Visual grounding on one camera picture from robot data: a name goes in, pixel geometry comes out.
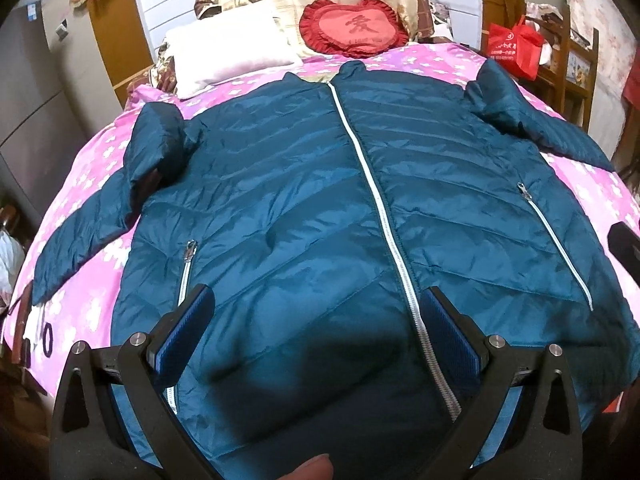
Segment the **front zipper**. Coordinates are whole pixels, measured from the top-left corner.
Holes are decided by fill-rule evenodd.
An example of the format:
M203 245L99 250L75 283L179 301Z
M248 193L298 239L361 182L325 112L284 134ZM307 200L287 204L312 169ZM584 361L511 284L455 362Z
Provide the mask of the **front zipper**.
M184 249L184 256L182 259L184 260L184 267L182 268L182 278L180 279L180 289L178 291L178 305L180 305L184 298L187 297L187 287L189 285L189 275L191 273L191 262L193 261L193 257L196 254L196 250L198 249L198 243L196 240L189 240L187 242L187 246ZM169 407L175 413L178 414L178 400L175 394L175 386L171 388L167 388L166 390L166 402L169 404Z
M438 360L436 359L435 352L433 351L433 346L431 345L431 339L429 338L429 333L427 332L427 328L425 327L424 322L422 321L422 317L420 316L420 305L418 304L418 298L415 294L414 284L411 282L409 271L404 264L402 254L400 253L400 249L398 249L398 245L396 244L396 240L391 231L391 225L386 214L382 195L380 195L380 190L378 189L378 186L373 179L373 175L371 173L371 170L369 169L369 165L367 164L367 161L364 157L364 152L362 151L360 141L358 140L358 137L353 133L353 130L347 122L347 118L344 115L342 105L340 104L340 99L338 99L338 94L336 93L334 86L331 83L326 84L331 89L331 94L334 97L335 106L338 109L340 120L342 121L344 129L347 130L351 142L353 143L356 154L358 156L358 161L360 162L362 171L364 172L364 175L366 177L367 184L369 184L369 189L373 195L374 202L376 203L378 217L380 218L380 225L382 225L382 232L385 236L386 244L389 247L389 251L393 256L396 268L398 269L402 288L404 289L404 294L406 296L407 303L409 304L409 310L411 311L411 315L414 319L415 329L418 333L418 339L420 340L420 345L422 346L422 352L424 353L425 360L427 361L427 365L429 367L431 375L433 376L433 379L435 380L436 386L438 387L440 394L442 395L442 399L447 405L449 415L451 416L452 420L456 420L461 411L460 403L456 399L455 394L447 383L440 365L438 364Z
M582 279L582 277L578 273L578 270L575 268L574 264L572 263L571 258L569 258L569 255L564 250L564 247L562 246L559 238L556 236L556 233L554 232L554 229L551 227L551 224L546 220L544 213L540 211L540 208L533 201L533 197L531 196L531 193L527 190L526 186L523 183L519 182L518 189L520 190L520 193L524 197L524 200L529 202L529 205L533 208L533 211L536 212L536 215L538 215L538 217L542 221L547 232L551 236L551 239L554 241L556 248L558 248L558 252L562 256L562 258L564 259L564 262L567 264L567 267L569 267L569 270L574 276L575 281L578 282L578 285L580 285L580 288L584 292L584 295L587 298L587 302L589 303L589 310L593 312L593 299L591 298L591 293L587 288L587 284L584 283L584 280Z

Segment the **fingernail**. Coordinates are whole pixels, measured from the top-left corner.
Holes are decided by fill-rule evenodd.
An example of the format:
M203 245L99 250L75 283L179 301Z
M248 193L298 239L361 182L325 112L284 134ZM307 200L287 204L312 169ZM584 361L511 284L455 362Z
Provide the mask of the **fingernail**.
M324 453L322 455L318 455L318 456L315 456L313 458L310 458L305 463L303 463L302 465L298 466L296 468L296 471L300 471L301 469L304 469L305 467L309 467L313 463L317 462L318 460L322 460L323 458L329 458L329 454L328 453Z

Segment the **jacket's left sleeve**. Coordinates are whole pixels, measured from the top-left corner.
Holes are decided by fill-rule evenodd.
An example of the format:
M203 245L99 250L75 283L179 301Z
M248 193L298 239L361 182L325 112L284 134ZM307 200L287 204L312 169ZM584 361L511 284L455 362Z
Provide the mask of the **jacket's left sleeve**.
M50 300L85 262L133 227L159 184L170 184L182 173L194 147L184 126L174 105L149 103L142 108L123 167L69 215L44 246L34 270L31 304Z
M574 124L534 108L516 83L493 59L466 85L472 112L506 134L530 139L542 150L567 156L607 171L612 164L596 142Z

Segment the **red pillow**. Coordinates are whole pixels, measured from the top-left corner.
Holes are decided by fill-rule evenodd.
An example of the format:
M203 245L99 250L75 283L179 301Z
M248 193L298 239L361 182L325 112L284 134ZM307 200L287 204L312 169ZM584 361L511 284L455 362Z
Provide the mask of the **red pillow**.
M348 57L375 56L409 40L394 10L380 0L356 5L316 0L302 13L300 35L316 52Z

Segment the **white plastic bag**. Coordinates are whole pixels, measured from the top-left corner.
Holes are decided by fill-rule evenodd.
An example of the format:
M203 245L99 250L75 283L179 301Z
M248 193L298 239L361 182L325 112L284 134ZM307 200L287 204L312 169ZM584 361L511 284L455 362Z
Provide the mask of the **white plastic bag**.
M23 263L24 251L21 245L0 229L0 297L7 306Z

